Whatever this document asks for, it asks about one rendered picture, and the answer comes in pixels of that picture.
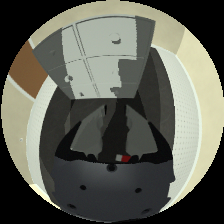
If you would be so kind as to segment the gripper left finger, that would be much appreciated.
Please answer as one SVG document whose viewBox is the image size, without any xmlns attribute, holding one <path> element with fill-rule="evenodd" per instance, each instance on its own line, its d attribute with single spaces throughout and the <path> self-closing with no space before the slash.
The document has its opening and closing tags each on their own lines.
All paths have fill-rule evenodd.
<svg viewBox="0 0 224 224">
<path fill-rule="evenodd" d="M 107 105 L 104 104 L 85 119 L 79 121 L 64 136 L 55 152 L 51 177 L 55 178 L 59 168 L 70 161 L 87 160 L 88 154 L 94 154 L 98 160 L 98 154 L 102 151 L 103 145 L 101 127 L 106 111 Z"/>
</svg>

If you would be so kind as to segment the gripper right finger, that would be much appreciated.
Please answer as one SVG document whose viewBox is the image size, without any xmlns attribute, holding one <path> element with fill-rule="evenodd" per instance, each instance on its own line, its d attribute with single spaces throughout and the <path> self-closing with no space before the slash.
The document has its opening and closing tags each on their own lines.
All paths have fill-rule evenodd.
<svg viewBox="0 0 224 224">
<path fill-rule="evenodd" d="M 143 118 L 129 105 L 125 105 L 129 132 L 126 140 L 126 152 L 138 155 L 140 162 L 154 163 L 165 170 L 170 183 L 176 180 L 173 170 L 171 148 L 157 128 Z"/>
</svg>

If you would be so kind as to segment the grey chest of drawers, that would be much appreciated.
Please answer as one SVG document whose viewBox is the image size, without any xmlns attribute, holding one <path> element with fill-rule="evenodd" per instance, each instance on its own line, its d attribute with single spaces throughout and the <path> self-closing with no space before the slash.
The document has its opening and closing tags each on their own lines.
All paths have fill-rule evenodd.
<svg viewBox="0 0 224 224">
<path fill-rule="evenodd" d="M 148 40 L 148 45 L 147 45 L 147 50 L 146 50 L 146 54 L 145 55 L 139 55 L 139 54 L 131 54 L 131 53 L 103 53 L 103 54 L 95 54 L 95 55 L 89 55 L 89 56 L 86 56 L 85 55 L 85 52 L 84 52 L 84 48 L 83 48 L 83 45 L 82 45 L 82 42 L 81 42 L 81 39 L 80 39 L 80 35 L 79 35 L 79 32 L 78 32 L 78 28 L 77 28 L 77 24 L 78 23 L 82 23 L 83 22 L 86 22 L 89 21 L 89 20 L 94 20 L 94 19 L 97 19 L 97 18 L 107 18 L 107 17 L 127 17 L 127 18 L 134 18 L 134 19 L 138 19 L 138 20 L 144 20 L 147 22 L 151 22 L 151 29 L 150 29 L 150 35 L 149 35 L 149 40 Z M 94 18 L 94 19 L 93 19 Z M 49 70 L 57 67 L 57 66 L 60 66 L 62 64 L 65 64 L 65 63 L 68 63 L 68 62 L 71 62 L 71 61 L 75 61 L 75 60 L 79 60 L 79 59 L 83 59 L 84 58 L 84 61 L 85 61 L 85 64 L 86 64 L 86 67 L 88 69 L 88 72 L 90 74 L 90 77 L 91 77 L 91 80 L 92 82 L 90 83 L 81 83 L 81 84 L 74 84 L 74 85 L 82 85 L 82 84 L 92 84 L 94 85 L 95 87 L 95 90 L 97 92 L 97 95 L 98 95 L 98 98 L 100 98 L 100 95 L 99 95 L 99 92 L 98 92 L 98 89 L 96 87 L 96 83 L 112 83 L 112 82 L 94 82 L 94 79 L 93 79 L 93 76 L 92 76 L 92 73 L 91 73 L 91 70 L 90 70 L 90 67 L 88 65 L 88 62 L 87 62 L 87 58 L 88 57 L 95 57 L 95 56 L 104 56 L 104 55 L 130 55 L 130 56 L 139 56 L 139 57 L 144 57 L 144 62 L 143 62 L 143 66 L 142 66 L 142 69 L 141 69 L 141 73 L 140 73 L 140 76 L 139 76 L 139 79 L 138 79 L 138 82 L 122 82 L 122 83 L 137 83 L 137 86 L 136 86 L 136 89 L 135 89 L 135 92 L 134 92 L 134 95 L 133 95 L 133 98 L 135 97 L 135 94 L 137 92 L 137 89 L 138 89 L 138 86 L 140 84 L 140 81 L 141 81 L 141 78 L 142 78 L 142 75 L 143 75 L 143 72 L 144 72 L 144 69 L 145 69 L 145 65 L 146 65 L 146 62 L 147 62 L 147 59 L 148 59 L 148 55 L 149 55 L 149 51 L 150 51 L 150 48 L 151 48 L 151 43 L 152 43 L 152 39 L 153 39 L 153 34 L 154 34 L 154 29 L 155 29 L 155 20 L 152 20 L 152 19 L 148 19 L 148 18 L 145 18 L 145 17 L 141 17 L 141 16 L 136 16 L 136 15 L 129 15 L 129 14 L 104 14 L 104 15 L 97 15 L 97 16 L 91 16 L 91 17 L 87 17 L 87 18 L 84 18 L 84 19 L 80 19 L 78 21 L 75 21 L 75 22 L 72 22 L 60 29 L 58 29 L 57 31 L 53 32 L 52 34 L 50 34 L 48 37 L 46 37 L 43 41 L 41 41 L 33 50 L 32 50 L 32 53 L 33 55 L 35 56 L 35 58 L 37 59 L 37 61 L 39 62 L 39 64 L 42 66 L 42 68 L 45 70 L 45 72 L 49 75 L 49 77 L 55 82 L 55 80 L 50 76 L 50 74 L 48 73 Z M 66 61 L 66 62 L 63 62 L 63 63 L 60 63 L 54 67 L 51 67 L 49 69 L 45 69 L 43 67 L 43 65 L 41 64 L 41 62 L 39 61 L 39 59 L 37 58 L 37 56 L 35 55 L 34 51 L 39 47 L 39 45 L 41 46 L 41 44 L 43 44 L 43 42 L 47 41 L 47 39 L 49 39 L 50 37 L 54 36 L 54 34 L 57 34 L 59 33 L 60 31 L 68 28 L 68 27 L 71 27 L 73 26 L 74 28 L 74 31 L 75 31 L 75 35 L 76 35 L 76 38 L 77 38 L 77 41 L 78 41 L 78 44 L 79 44 L 79 47 L 80 47 L 80 50 L 81 50 L 81 53 L 82 53 L 82 57 L 79 57 L 79 58 L 75 58 L 75 59 L 72 59 L 72 60 L 69 60 L 69 61 Z M 56 83 L 56 82 L 55 82 Z M 57 83 L 56 85 L 64 92 L 64 90 L 62 89 L 63 87 L 68 87 L 68 86 L 74 86 L 74 85 L 68 85 L 68 86 L 63 86 L 63 87 L 60 87 Z M 64 92 L 65 93 L 65 92 Z M 66 93 L 65 93 L 66 94 Z M 67 95 L 67 94 L 66 94 Z M 67 95 L 68 96 L 68 95 Z M 69 96 L 68 96 L 69 97 Z M 70 97 L 69 97 L 70 98 Z M 70 98 L 71 99 L 71 98 Z M 73 99 L 71 99 L 73 100 Z"/>
</svg>

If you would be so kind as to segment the red and white eraser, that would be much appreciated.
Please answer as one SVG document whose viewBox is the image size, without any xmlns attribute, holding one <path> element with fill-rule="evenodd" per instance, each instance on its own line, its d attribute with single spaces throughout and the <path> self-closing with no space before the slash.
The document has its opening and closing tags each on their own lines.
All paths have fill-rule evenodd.
<svg viewBox="0 0 224 224">
<path fill-rule="evenodd" d="M 128 162 L 131 156 L 119 155 L 116 156 L 116 161 Z"/>
</svg>

